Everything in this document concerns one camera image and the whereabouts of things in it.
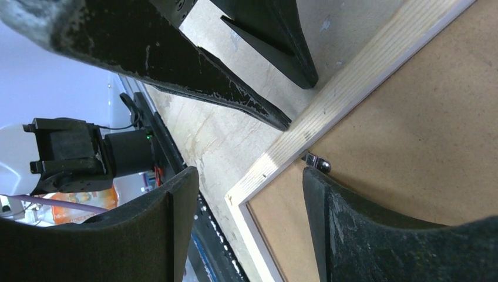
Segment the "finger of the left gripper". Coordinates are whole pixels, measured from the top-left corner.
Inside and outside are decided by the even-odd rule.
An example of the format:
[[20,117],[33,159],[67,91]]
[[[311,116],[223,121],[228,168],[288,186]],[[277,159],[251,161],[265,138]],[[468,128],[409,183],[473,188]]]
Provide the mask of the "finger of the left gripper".
[[1,21],[49,52],[159,90],[239,110],[285,131],[291,119],[151,1],[2,1]]
[[221,20],[302,89],[318,82],[296,1],[218,0]]

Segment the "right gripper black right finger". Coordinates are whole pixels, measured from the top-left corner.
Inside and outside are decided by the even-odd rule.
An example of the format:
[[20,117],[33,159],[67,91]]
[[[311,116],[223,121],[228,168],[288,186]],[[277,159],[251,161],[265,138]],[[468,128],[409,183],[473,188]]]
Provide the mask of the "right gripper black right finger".
[[314,167],[302,188],[321,281],[496,281],[497,217],[444,226],[389,210]]

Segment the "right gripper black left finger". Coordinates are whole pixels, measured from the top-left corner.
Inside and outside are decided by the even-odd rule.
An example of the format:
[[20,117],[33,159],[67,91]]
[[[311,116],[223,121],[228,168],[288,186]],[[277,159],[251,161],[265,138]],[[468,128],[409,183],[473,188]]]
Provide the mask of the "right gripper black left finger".
[[1,220],[2,281],[182,281],[199,191],[190,166],[81,224]]

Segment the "brown backing board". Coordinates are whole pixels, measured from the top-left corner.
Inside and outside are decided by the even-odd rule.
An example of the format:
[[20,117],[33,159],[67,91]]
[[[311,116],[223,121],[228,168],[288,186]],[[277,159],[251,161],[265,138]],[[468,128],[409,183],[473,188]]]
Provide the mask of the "brown backing board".
[[474,2],[310,150],[334,178],[408,216],[495,216],[497,2]]

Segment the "white wooden picture frame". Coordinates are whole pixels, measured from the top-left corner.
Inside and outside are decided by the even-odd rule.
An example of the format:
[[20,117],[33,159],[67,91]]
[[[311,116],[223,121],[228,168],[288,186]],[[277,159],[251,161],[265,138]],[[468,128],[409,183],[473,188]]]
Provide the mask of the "white wooden picture frame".
[[226,193],[226,204],[260,279],[281,281],[282,275],[247,203],[472,3],[404,2]]

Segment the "orange snack bag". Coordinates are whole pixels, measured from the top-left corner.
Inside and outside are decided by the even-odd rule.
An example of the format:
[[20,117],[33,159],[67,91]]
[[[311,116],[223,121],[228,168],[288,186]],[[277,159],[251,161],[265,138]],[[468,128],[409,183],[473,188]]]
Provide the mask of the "orange snack bag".
[[[107,210],[114,209],[119,204],[119,197],[114,186],[101,192],[55,193],[50,197],[50,199],[86,204]],[[95,215],[96,213],[91,211],[51,206],[48,209],[48,214],[45,216],[45,220],[55,225],[65,223],[81,223]]]

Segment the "metal turn clip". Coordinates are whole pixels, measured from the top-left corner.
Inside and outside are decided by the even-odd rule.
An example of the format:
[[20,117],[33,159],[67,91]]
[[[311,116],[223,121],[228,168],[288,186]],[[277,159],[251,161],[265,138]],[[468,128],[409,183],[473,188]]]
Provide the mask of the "metal turn clip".
[[314,167],[325,174],[329,173],[332,169],[329,161],[310,152],[304,153],[301,157],[301,160],[303,160],[307,166]]

